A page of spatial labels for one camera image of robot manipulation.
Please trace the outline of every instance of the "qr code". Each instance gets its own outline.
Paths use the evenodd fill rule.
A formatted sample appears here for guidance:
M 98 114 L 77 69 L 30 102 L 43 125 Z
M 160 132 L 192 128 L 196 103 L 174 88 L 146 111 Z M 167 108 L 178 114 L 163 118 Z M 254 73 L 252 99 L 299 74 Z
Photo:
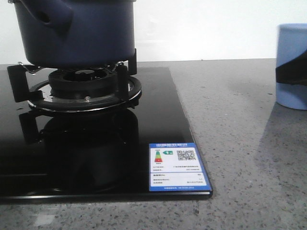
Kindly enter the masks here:
M 177 150 L 179 161 L 196 160 L 195 152 L 193 150 Z

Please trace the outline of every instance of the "pot handle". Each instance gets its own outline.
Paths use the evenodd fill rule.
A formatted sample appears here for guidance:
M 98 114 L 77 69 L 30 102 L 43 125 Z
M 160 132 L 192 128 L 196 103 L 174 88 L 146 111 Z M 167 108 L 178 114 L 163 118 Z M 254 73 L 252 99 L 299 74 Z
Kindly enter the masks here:
M 43 25 L 58 28 L 69 25 L 73 11 L 62 0 L 20 0 L 30 14 Z

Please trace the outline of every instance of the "gray countertop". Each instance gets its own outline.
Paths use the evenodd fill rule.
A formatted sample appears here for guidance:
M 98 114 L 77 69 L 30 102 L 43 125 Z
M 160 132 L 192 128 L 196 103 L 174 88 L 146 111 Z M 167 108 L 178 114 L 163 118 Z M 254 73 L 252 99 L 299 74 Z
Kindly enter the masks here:
M 275 103 L 275 59 L 169 67 L 203 152 L 204 201 L 0 205 L 0 230 L 307 228 L 307 111 Z

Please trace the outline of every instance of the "light blue cup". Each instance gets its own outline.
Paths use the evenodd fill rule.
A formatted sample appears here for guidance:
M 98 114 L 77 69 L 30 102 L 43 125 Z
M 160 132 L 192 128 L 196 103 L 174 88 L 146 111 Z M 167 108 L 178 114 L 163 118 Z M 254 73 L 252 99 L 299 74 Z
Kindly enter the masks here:
M 281 24 L 276 67 L 297 58 L 306 51 L 307 23 Z M 289 108 L 307 110 L 307 86 L 277 82 L 276 102 Z

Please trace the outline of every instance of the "white wall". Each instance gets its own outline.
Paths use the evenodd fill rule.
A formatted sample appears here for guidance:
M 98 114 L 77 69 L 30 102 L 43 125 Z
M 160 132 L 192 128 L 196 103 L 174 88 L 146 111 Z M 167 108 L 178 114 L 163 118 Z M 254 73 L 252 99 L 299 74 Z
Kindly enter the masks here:
M 306 0 L 137 0 L 139 61 L 274 58 L 277 25 L 307 23 Z M 26 62 L 13 5 L 0 2 L 0 63 Z

